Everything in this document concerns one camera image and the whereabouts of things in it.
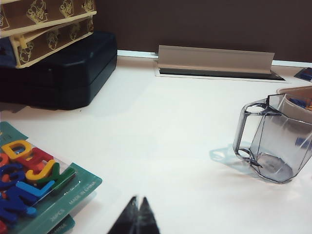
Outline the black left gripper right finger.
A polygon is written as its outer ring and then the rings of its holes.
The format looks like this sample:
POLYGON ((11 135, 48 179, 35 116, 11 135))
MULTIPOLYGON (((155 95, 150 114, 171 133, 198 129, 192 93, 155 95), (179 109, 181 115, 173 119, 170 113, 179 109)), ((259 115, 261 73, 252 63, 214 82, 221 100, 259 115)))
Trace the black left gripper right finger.
POLYGON ((160 234, 154 212, 146 197, 138 210, 136 234, 160 234))

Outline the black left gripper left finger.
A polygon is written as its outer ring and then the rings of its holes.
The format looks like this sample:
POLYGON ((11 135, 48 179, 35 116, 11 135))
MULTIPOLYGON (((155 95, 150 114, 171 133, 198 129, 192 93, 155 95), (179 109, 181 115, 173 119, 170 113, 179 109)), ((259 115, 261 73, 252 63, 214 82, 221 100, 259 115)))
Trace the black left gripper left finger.
POLYGON ((136 234, 138 221, 137 196, 133 196, 112 225, 109 234, 136 234))

